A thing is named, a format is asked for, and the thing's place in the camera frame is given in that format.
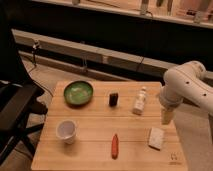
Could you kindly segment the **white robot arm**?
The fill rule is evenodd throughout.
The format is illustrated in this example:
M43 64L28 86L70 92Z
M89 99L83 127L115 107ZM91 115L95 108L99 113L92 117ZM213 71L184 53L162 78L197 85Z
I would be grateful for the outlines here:
M213 117L213 87L203 82L206 68L199 61L190 61L169 68L163 76L165 85L159 93L162 123L167 125L174 117L173 110L186 98Z

